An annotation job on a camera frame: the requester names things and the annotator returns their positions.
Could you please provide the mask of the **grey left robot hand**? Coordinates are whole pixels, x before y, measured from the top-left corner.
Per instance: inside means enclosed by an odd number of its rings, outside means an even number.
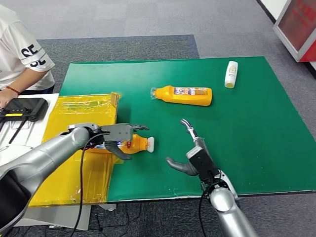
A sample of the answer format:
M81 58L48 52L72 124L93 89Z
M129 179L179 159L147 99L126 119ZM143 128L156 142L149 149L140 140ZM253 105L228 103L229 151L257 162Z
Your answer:
M121 160L130 160L131 156L124 154L123 151L119 149L117 142L130 142L133 134L134 134L137 130L149 130L149 127L138 124L132 125L129 123L118 123L114 125L103 125L100 129L104 133L103 139L106 149Z

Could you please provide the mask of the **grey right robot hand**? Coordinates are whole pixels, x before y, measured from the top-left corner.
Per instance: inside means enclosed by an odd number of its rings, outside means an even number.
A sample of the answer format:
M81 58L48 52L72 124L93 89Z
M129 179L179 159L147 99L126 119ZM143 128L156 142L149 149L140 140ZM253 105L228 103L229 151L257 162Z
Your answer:
M196 133L196 131L189 121L183 118L180 120L180 123L182 125L184 125L187 129L187 132L190 134L190 136L193 140L193 143L195 146L200 146L201 148L204 148L209 155L209 152L204 138L199 137ZM189 176L197 176L198 174L198 172L190 161L189 161L188 163L179 163L179 162L173 161L173 159L170 157L167 157L165 158L165 160L170 167L173 168L177 171L186 173Z

